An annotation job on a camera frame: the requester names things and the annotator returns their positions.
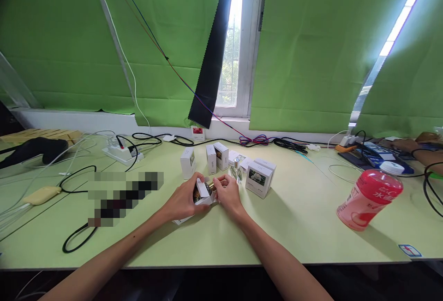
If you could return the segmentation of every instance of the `yellow object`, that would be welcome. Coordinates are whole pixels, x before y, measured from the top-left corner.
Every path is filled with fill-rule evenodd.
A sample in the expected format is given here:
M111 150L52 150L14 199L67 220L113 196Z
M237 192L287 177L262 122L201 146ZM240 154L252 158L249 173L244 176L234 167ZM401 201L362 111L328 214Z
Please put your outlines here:
M78 130L46 130L46 129L28 129L18 133L4 135L0 137L6 143L20 144L36 137L45 137L48 139L66 140L71 146L77 142L82 133Z
M345 148L345 147L342 147L341 145L337 145L337 146L335 147L335 149L336 149L338 152L350 152L350 151L353 151L353 150L356 149L356 148L357 148L357 146L352 146L352 147Z
M31 195L23 198L23 202L30 203L32 205L40 205L52 199L57 194L60 194L60 192L61 192L60 187L54 187L54 186L42 187L39 190L36 190Z

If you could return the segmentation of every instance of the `bracelet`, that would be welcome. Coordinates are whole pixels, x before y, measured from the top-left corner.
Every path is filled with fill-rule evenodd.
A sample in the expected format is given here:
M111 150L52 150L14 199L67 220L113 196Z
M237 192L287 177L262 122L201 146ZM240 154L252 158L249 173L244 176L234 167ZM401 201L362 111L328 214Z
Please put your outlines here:
M414 157L414 152L419 151L419 150L432 151L432 150L429 150L429 149L421 149L421 148L420 149L414 149L413 151L411 151L411 156Z

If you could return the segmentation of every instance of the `person's left hand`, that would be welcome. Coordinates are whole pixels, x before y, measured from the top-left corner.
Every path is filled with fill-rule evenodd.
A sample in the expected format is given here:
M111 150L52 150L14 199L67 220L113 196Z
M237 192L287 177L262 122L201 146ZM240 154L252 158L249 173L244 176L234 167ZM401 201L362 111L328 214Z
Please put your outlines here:
M204 213L211 208L209 205L195 205L192 197L197 178L204 182L203 174L195 172L194 175L186 182L179 186L169 200L159 210L167 220L183 219L195 214Z

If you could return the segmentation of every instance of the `light green desk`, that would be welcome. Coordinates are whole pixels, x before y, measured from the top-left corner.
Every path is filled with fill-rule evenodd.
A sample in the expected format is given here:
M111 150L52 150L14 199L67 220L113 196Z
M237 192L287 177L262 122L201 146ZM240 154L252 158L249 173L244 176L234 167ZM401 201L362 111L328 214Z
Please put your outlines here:
M392 221L400 221L405 216L401 208L386 209L365 232L354 232L335 214L335 209L349 194L350 183L337 183L339 179L332 179L324 173L322 167L318 167L319 164L315 165L294 152L274 145L242 148L225 144L248 157L261 157L277 164L272 189L267 197L262 200L241 187L241 200L251 217L302 263L410 261L398 248L401 233L397 231L392 234L391 227L395 226ZM184 181L180 167L183 149L171 143L163 143L145 152L145 159L135 165L133 172L128 173L128 179L136 179L137 173L141 171L160 171L164 172L165 183L159 191L153 191L140 201L116 226L99 228L79 250L64 254L61 250L64 240L87 221L93 206L86 193L66 196L0 242L0 252L3 253L0 268L64 269L81 266L139 226L166 202L175 188ZM324 150L310 154L310 157L316 162L316 156L322 159L322 154L325 154ZM195 157L197 170L207 175L204 145L195 147ZM122 164L116 163L108 167L106 172L124 170ZM96 183L88 182L78 190L98 187ZM74 239L69 248L79 244L89 231L86 230ZM228 219L221 206L216 204L204 217L193 217L180 226L170 223L158 230L128 263L128 267L259 264L245 237Z
M328 171L329 165L340 164L330 157L344 161L335 150L328 152L322 150L310 154L314 164L337 185L338 189L343 190L343 196L346 196L352 184ZM417 161L410 163L416 174L423 173L422 164ZM335 173L347 179L357 180L359 177L359 173L353 169L339 166L333 168ZM371 221L370 228L389 236L396 244L409 244L415 247L423 257L412 258L413 260L442 260L443 218L439 217L427 202L423 194L423 180L423 177L401 178L404 184L403 193ZM443 180L432 178L431 183L437 194L443 198ZM428 194L434 206L443 212L443 206L437 202L429 188Z
M105 146L105 139L102 136L94 137L97 145L90 148L90 153L82 151L78 153L78 156L74 159L74 163L70 169L70 172L75 172L88 165L96 165L98 171L103 171L113 163L115 160L104 155L101 148ZM91 145L91 141L85 141L85 147ZM10 153L6 153L0 156L0 160L3 160ZM73 157L74 153L69 153L65 158ZM47 168L38 178L32 183L31 187L27 191L26 195L30 195L36 190L44 186L56 186L64 176L59 173L66 172L72 160L67 160ZM41 166L42 159L36 158L32 161L26 162L26 166ZM24 190L28 187L32 178L40 172L40 168L25 167L24 165L17 164L5 169L0 170L0 212L8 209L12 206L23 194ZM93 168L85 170L85 172L91 172ZM91 177L91 173L79 173L67 180L64 186L69 191L74 191L81 185L85 184ZM24 215L15 220L6 229L0 232L0 241L11 235L20 227L30 222L32 219L48 210L55 203L62 200L67 193L60 193L57 196L50 199L48 202L39 206L32 207Z

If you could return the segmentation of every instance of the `plastic bottle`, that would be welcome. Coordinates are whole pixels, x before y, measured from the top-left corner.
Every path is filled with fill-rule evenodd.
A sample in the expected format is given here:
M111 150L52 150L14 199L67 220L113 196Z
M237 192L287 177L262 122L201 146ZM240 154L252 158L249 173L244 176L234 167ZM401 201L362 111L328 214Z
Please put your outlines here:
M403 191L396 177L404 167L385 161L379 170L364 171L347 200L337 208L337 216L349 228L364 231L370 221Z

